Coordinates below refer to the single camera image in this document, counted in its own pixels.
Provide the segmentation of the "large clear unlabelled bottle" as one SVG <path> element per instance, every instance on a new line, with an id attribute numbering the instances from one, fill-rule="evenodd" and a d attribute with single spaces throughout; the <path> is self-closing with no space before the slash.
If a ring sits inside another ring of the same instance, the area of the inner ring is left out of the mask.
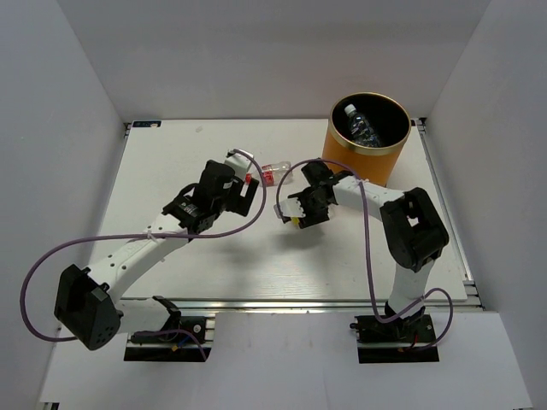
<path id="1" fill-rule="evenodd" d="M 350 131 L 349 140 L 354 144 L 367 148 L 381 148 L 379 134 L 375 131 L 368 118 L 359 112 L 353 104 L 344 108 Z"/>

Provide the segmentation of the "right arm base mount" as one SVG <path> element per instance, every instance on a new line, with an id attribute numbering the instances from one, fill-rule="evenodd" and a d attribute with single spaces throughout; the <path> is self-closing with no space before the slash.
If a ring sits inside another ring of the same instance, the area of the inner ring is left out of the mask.
<path id="1" fill-rule="evenodd" d="M 373 315 L 356 316 L 350 329 L 356 334 L 360 364 L 439 362 L 438 348 L 426 347 L 437 339 L 429 314 L 389 324 Z"/>

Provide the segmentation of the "small red-label clear bottle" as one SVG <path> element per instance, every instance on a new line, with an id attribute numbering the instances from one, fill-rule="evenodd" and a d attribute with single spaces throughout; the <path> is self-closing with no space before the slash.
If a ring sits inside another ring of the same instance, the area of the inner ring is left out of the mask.
<path id="1" fill-rule="evenodd" d="M 289 161 L 281 161 L 273 164 L 263 165 L 261 174 L 266 182 L 267 187 L 277 186 L 281 179 L 286 175 L 284 181 L 290 183 L 293 179 L 292 171 L 290 170 L 291 163 Z"/>

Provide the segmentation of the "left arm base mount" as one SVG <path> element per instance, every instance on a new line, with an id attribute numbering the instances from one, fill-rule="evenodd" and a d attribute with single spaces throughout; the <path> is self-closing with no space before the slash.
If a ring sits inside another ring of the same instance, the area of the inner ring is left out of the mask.
<path id="1" fill-rule="evenodd" d="M 160 336 L 130 335 L 124 361 L 159 363 L 202 363 L 212 350 L 215 316 L 181 316 L 179 321 L 164 325 Z"/>

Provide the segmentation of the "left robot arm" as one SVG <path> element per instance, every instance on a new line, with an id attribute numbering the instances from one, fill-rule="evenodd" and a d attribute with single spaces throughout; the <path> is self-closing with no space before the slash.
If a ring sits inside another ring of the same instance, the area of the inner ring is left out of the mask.
<path id="1" fill-rule="evenodd" d="M 223 162 L 209 160 L 198 182 L 168 203 L 143 233 L 85 268 L 66 268 L 60 277 L 54 315 L 89 350 L 105 346 L 116 334 L 140 342 L 191 336 L 181 313 L 163 296 L 136 302 L 125 292 L 154 265 L 210 229 L 223 212 L 245 216 L 259 186 L 246 174 L 251 155 L 234 150 Z"/>

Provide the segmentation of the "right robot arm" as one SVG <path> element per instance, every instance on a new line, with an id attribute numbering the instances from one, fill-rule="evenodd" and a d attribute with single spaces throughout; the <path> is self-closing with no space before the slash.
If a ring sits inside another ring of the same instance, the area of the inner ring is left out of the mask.
<path id="1" fill-rule="evenodd" d="M 328 221 L 330 206 L 362 212 L 368 290 L 373 316 L 387 333 L 398 341 L 406 340 L 417 329 L 415 315 L 422 313 L 425 300 L 436 291 L 426 289 L 431 270 L 449 234 L 430 196 L 422 188 L 394 190 L 360 179 L 350 167 L 332 160 L 311 159 L 298 162 L 309 186 L 279 199 L 275 194 L 276 214 L 283 222 L 297 220 L 304 229 Z M 382 223 L 385 240 L 395 261 L 391 294 L 381 314 L 373 283 L 369 219 Z"/>

